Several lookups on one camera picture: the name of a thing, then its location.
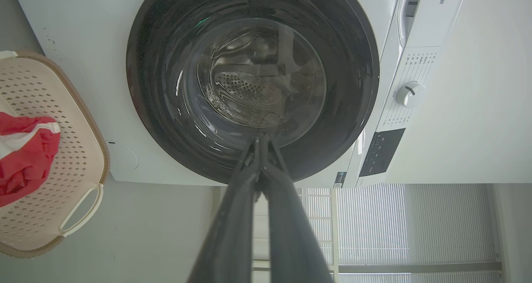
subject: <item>front-load washing machine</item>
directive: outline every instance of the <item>front-load washing machine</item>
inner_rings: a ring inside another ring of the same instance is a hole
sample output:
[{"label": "front-load washing machine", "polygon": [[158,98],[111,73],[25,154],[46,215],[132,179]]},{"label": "front-load washing machine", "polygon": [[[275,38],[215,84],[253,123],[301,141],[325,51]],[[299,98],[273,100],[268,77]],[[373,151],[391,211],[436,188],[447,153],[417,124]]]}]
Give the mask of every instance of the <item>front-load washing machine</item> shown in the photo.
[{"label": "front-load washing machine", "polygon": [[228,182],[268,132],[298,187],[384,181],[462,0],[19,0],[120,181]]}]

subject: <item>vertical blinds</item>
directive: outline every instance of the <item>vertical blinds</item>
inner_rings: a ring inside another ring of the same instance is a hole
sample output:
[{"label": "vertical blinds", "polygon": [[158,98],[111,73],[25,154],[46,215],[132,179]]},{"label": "vertical blinds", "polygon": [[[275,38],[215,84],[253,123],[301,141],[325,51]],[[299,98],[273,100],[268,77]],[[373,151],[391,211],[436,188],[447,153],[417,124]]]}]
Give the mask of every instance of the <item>vertical blinds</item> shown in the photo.
[{"label": "vertical blinds", "polygon": [[495,261],[486,185],[407,185],[405,203],[411,264]]},{"label": "vertical blinds", "polygon": [[408,263],[405,186],[338,189],[339,264]]},{"label": "vertical blinds", "polygon": [[498,283],[497,271],[413,273],[412,283]]},{"label": "vertical blinds", "polygon": [[485,185],[338,189],[339,264],[495,260]]},{"label": "vertical blinds", "polygon": [[333,217],[331,213],[331,190],[305,188],[301,192],[301,202],[310,226],[316,235],[323,257],[327,264],[333,264]]},{"label": "vertical blinds", "polygon": [[341,283],[497,283],[498,272],[341,273]]}]

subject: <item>wall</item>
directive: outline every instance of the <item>wall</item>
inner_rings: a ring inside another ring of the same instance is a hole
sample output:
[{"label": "wall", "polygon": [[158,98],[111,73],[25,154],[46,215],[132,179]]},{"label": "wall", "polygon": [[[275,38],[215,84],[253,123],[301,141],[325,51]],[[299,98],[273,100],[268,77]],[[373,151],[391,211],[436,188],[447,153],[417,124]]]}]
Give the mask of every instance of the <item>wall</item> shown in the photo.
[{"label": "wall", "polygon": [[210,221],[212,188],[108,179],[94,217],[32,260],[0,254],[9,283],[185,282]]},{"label": "wall", "polygon": [[17,0],[0,0],[0,51],[32,50],[42,54]]},{"label": "wall", "polygon": [[532,184],[493,185],[506,283],[532,278]]}]

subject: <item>red and white clothing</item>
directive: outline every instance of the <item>red and white clothing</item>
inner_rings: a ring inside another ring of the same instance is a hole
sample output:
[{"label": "red and white clothing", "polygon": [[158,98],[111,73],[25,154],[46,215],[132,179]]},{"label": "red and white clothing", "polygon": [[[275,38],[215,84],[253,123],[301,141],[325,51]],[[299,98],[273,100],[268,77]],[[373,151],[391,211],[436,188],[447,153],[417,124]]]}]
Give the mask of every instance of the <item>red and white clothing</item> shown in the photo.
[{"label": "red and white clothing", "polygon": [[53,118],[0,112],[0,207],[44,183],[59,148],[60,132]]}]

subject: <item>beige laundry basket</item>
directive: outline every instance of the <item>beige laundry basket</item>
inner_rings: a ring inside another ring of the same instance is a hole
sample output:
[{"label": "beige laundry basket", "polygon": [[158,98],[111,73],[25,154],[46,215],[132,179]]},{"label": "beige laundry basket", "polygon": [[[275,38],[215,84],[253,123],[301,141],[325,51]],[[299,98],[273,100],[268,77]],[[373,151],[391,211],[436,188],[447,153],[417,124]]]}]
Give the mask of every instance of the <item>beige laundry basket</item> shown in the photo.
[{"label": "beige laundry basket", "polygon": [[[0,52],[0,111],[49,116],[61,126],[50,175],[35,192],[0,207],[0,252],[30,258],[49,251],[93,216],[103,196],[109,158],[87,107],[64,72],[33,52]],[[85,197],[97,191],[87,214],[64,228]]]}]

